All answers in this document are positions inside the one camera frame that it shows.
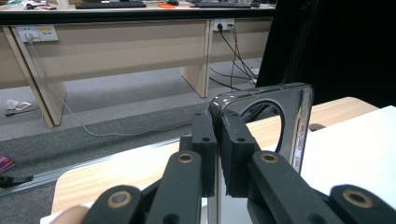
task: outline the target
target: electrical cable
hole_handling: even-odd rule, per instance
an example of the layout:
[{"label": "electrical cable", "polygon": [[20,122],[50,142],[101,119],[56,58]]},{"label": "electrical cable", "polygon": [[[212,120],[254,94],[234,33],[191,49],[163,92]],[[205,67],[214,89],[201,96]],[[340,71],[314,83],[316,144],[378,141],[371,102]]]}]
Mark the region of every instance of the electrical cable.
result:
[{"label": "electrical cable", "polygon": [[235,26],[233,24],[231,24],[230,27],[231,27],[231,30],[233,31],[233,41],[235,42],[235,51],[238,52],[238,55],[239,55],[239,58],[241,59],[241,63],[243,65],[243,67],[244,67],[245,73],[247,74],[248,71],[247,71],[247,69],[245,67],[245,63],[242,61],[241,52],[239,51],[239,47],[238,47],[238,44],[237,44],[238,43],[238,36],[236,34],[236,28],[235,28]]},{"label": "electrical cable", "polygon": [[9,117],[17,117],[17,116],[20,116],[20,115],[30,114],[30,113],[32,113],[32,112],[37,111],[38,109],[40,109],[40,107],[35,108],[35,109],[31,109],[31,110],[21,111],[21,112],[6,113],[6,118],[9,118]]},{"label": "electrical cable", "polygon": [[231,86],[229,86],[229,85],[227,85],[227,84],[224,84],[224,83],[222,83],[222,82],[219,82],[219,81],[215,80],[215,79],[212,78],[212,77],[210,77],[209,79],[212,80],[212,81],[214,81],[215,83],[221,85],[221,86],[231,88]]},{"label": "electrical cable", "polygon": [[[222,73],[220,73],[220,72],[217,72],[217,71],[215,71],[213,68],[211,68],[211,67],[209,67],[210,68],[210,70],[212,71],[212,72],[214,72],[214,73],[216,73],[216,74],[218,74],[218,75],[220,75],[220,76],[223,76],[223,77],[230,77],[229,75],[225,75],[225,74],[222,74]],[[248,77],[233,77],[233,78],[241,78],[241,79],[247,79],[247,80],[250,80],[250,78],[248,78]]]},{"label": "electrical cable", "polygon": [[[38,56],[37,50],[35,49],[35,45],[33,44],[33,36],[28,36],[28,34],[26,35],[26,38],[29,41],[29,44],[32,46],[33,52],[35,54],[35,56],[37,57],[37,61],[39,63],[39,65],[43,68],[43,74],[45,79],[48,81],[49,77],[47,76],[47,73],[44,69],[43,63],[41,62],[41,58]],[[67,103],[58,95],[58,93],[52,88],[52,85],[49,83],[49,89],[56,95],[56,97],[58,98],[58,100],[67,108],[67,110],[70,112],[71,115],[73,115],[73,117],[79,121],[79,123],[81,124],[81,126],[84,128],[84,130],[89,133],[90,135],[96,136],[96,137],[107,137],[107,136],[138,136],[140,134],[144,134],[144,133],[153,133],[153,132],[164,132],[164,131],[169,131],[169,130],[173,130],[175,128],[179,128],[182,126],[186,126],[186,125],[190,125],[190,123],[182,123],[179,124],[177,126],[173,126],[171,128],[164,128],[164,129],[154,129],[154,130],[149,130],[149,131],[145,131],[145,132],[141,132],[141,133],[103,133],[103,134],[99,134],[99,133],[93,133],[90,130],[88,130],[88,128],[86,127],[86,124],[84,123],[84,121],[82,119],[80,119],[71,109],[70,107],[67,105]]]},{"label": "electrical cable", "polygon": [[242,60],[240,54],[236,53],[235,50],[233,50],[233,47],[231,47],[230,43],[227,41],[227,39],[226,39],[225,36],[223,35],[222,31],[220,31],[220,35],[221,35],[221,37],[224,39],[224,41],[226,42],[226,44],[228,45],[228,47],[231,49],[231,51],[233,52],[233,54],[236,55],[236,57],[237,57],[237,58],[239,59],[239,61],[242,63],[242,65],[244,66],[244,69],[245,69],[246,73],[247,73],[248,71],[250,71],[251,75],[253,75],[253,76],[257,79],[256,75],[253,74],[253,72],[252,72],[250,69],[248,69],[248,71],[246,70],[246,68],[248,68],[248,66],[247,66],[247,65],[245,64],[245,62]]}]

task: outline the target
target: black cable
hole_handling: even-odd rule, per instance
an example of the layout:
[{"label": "black cable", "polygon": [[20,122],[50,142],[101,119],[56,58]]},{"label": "black cable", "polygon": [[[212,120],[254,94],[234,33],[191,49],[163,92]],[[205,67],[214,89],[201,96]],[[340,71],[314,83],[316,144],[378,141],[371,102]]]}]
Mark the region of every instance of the black cable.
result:
[{"label": "black cable", "polygon": [[[214,72],[214,73],[216,73],[216,74],[218,74],[218,75],[220,75],[220,76],[223,76],[223,77],[230,77],[229,75],[225,75],[225,74],[222,74],[222,73],[220,73],[220,72],[217,72],[217,71],[215,71],[213,68],[211,68],[211,67],[209,67],[210,68],[210,70],[212,70],[212,72]],[[250,80],[250,78],[248,78],[248,77],[234,77],[234,78],[241,78],[241,79],[247,79],[247,80]]]},{"label": "black cable", "polygon": [[231,30],[233,31],[233,40],[235,41],[235,51],[238,52],[239,58],[241,59],[241,63],[242,63],[242,65],[244,66],[245,73],[247,74],[248,71],[247,71],[247,69],[246,69],[246,67],[245,67],[245,63],[242,61],[241,52],[239,52],[239,48],[238,48],[238,44],[237,44],[238,36],[237,36],[237,34],[236,34],[236,28],[235,28],[235,26],[232,25],[232,24],[230,25],[230,27],[231,27]]},{"label": "black cable", "polygon": [[[227,41],[227,39],[226,39],[225,36],[222,34],[222,32],[220,32],[220,34],[221,34],[221,37],[224,39],[224,41],[227,43],[228,47],[229,47],[229,48],[231,49],[231,51],[234,53],[234,55],[236,55],[236,57],[239,59],[239,61],[242,63],[242,65],[244,65],[244,69],[246,70],[246,67],[248,68],[248,66],[244,63],[244,61],[242,60],[240,54],[238,55],[238,54],[233,50],[233,48],[231,47],[230,43]],[[251,75],[253,75],[253,76],[257,79],[256,75],[253,74],[253,72],[252,72],[250,69],[248,69],[248,71],[250,71]]]},{"label": "black cable", "polygon": [[231,47],[230,43],[227,41],[227,39],[225,38],[225,36],[222,34],[222,32],[220,32],[221,37],[224,39],[224,41],[227,43],[228,47],[231,49],[231,51],[233,52],[234,55],[236,55],[236,57],[239,59],[239,61],[242,63],[242,65],[244,65],[244,69],[246,70],[246,67],[248,67],[242,60],[242,58],[233,50],[233,48]]},{"label": "black cable", "polygon": [[6,117],[11,117],[14,115],[19,115],[19,114],[25,114],[25,113],[29,113],[29,112],[34,112],[37,111],[40,107],[35,108],[35,109],[31,109],[31,110],[25,110],[25,111],[21,111],[21,112],[15,112],[15,113],[6,113]]},{"label": "black cable", "polygon": [[222,83],[222,82],[219,82],[219,81],[215,80],[215,79],[212,78],[212,77],[210,77],[209,79],[212,80],[213,82],[215,82],[215,83],[221,85],[221,86],[231,88],[231,86],[229,86],[229,85],[227,85],[227,84],[224,84],[224,83]]}]

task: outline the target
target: white cable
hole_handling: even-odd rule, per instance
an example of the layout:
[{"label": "white cable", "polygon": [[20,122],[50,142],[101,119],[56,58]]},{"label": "white cable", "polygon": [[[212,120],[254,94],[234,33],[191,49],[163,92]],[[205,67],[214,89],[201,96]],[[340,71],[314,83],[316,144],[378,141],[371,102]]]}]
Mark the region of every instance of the white cable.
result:
[{"label": "white cable", "polygon": [[144,134],[144,133],[169,131],[169,130],[172,130],[172,129],[175,129],[175,128],[178,128],[178,127],[182,127],[182,126],[185,126],[185,125],[188,125],[188,124],[189,124],[189,123],[183,123],[183,124],[180,124],[180,125],[177,125],[177,126],[174,126],[174,127],[171,127],[171,128],[167,128],[167,129],[149,130],[149,131],[142,132],[142,133],[104,133],[104,134],[99,134],[99,133],[93,133],[93,132],[91,132],[91,131],[88,130],[88,128],[86,127],[84,121],[82,121],[82,119],[80,119],[75,113],[73,113],[73,111],[69,108],[69,106],[66,104],[66,102],[65,102],[65,101],[58,95],[58,93],[52,88],[52,86],[51,86],[51,84],[50,84],[50,82],[49,82],[49,78],[48,78],[48,76],[47,76],[47,73],[46,73],[46,71],[44,70],[43,63],[41,62],[41,59],[40,59],[40,57],[38,56],[38,53],[37,53],[37,51],[36,51],[36,49],[35,49],[35,45],[33,44],[33,35],[28,36],[28,34],[27,34],[27,35],[26,35],[26,38],[28,39],[29,44],[32,46],[33,52],[34,52],[35,56],[37,57],[38,64],[42,67],[42,71],[43,71],[44,77],[45,77],[45,79],[47,80],[47,82],[48,82],[48,84],[49,84],[49,89],[52,91],[52,93],[54,93],[54,94],[56,95],[56,97],[58,98],[58,100],[62,102],[62,104],[67,108],[67,110],[70,112],[70,114],[73,115],[73,117],[74,117],[76,120],[79,121],[79,123],[81,124],[81,126],[84,128],[84,130],[85,130],[87,133],[89,133],[89,134],[91,134],[91,135],[93,135],[93,136],[96,136],[96,137],[107,137],[107,136],[137,136],[137,135]]}]

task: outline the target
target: wooden table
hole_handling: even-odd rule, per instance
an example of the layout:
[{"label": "wooden table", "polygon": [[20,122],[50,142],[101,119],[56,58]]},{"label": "wooden table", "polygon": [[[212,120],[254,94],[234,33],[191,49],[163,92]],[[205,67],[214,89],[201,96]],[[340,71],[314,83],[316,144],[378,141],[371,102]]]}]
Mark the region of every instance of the wooden table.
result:
[{"label": "wooden table", "polygon": [[[359,99],[342,98],[313,106],[310,124],[330,126],[375,110],[375,106]],[[248,127],[260,147],[268,147],[278,140],[280,119],[264,119]],[[128,150],[114,155],[109,161],[71,170],[63,174],[56,184],[51,213],[93,202],[105,190],[120,184],[144,188],[162,177],[168,158],[176,151],[178,141],[159,147]]]}]

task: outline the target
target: white surface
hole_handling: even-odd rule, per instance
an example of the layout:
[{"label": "white surface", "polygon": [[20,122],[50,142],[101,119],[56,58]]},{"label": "white surface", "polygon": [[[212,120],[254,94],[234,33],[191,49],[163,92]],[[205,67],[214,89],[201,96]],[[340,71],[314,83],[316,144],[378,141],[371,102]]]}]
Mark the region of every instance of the white surface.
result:
[{"label": "white surface", "polygon": [[337,185],[367,190],[396,208],[396,107],[308,135],[302,177],[327,195]]}]

